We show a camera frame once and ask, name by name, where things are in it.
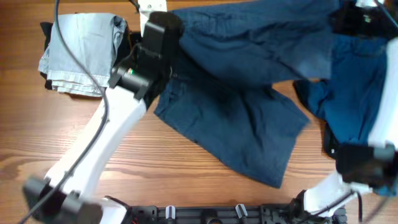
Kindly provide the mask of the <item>dark navy shorts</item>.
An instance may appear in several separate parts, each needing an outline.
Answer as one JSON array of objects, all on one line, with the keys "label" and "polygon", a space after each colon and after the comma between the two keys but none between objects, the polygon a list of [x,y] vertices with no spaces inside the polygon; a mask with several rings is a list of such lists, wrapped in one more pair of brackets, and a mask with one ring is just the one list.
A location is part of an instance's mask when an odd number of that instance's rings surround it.
[{"label": "dark navy shorts", "polygon": [[230,169],[282,185],[308,118],[273,88],[331,76],[335,0],[177,9],[184,33],[155,114]]}]

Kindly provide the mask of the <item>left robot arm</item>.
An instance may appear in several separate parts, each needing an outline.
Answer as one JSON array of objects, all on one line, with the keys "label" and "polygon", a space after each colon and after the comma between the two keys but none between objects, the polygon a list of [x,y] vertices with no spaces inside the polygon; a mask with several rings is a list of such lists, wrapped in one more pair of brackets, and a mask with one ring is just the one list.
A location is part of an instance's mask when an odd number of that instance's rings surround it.
[{"label": "left robot arm", "polygon": [[147,113],[172,75],[183,23],[170,12],[149,15],[142,40],[114,66],[109,86],[73,146],[46,173],[23,186],[27,216],[43,223],[122,223],[128,211],[111,197],[93,198],[124,136]]}]

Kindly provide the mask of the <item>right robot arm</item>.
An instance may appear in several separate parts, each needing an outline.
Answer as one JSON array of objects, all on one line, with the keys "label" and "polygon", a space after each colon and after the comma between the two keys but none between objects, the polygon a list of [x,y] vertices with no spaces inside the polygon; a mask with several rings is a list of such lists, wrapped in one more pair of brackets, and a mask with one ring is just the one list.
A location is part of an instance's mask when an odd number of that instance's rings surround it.
[{"label": "right robot arm", "polygon": [[380,2],[317,1],[333,39],[331,77],[294,83],[301,103],[336,140],[336,170],[303,196],[329,217],[352,197],[397,189],[397,22]]}]

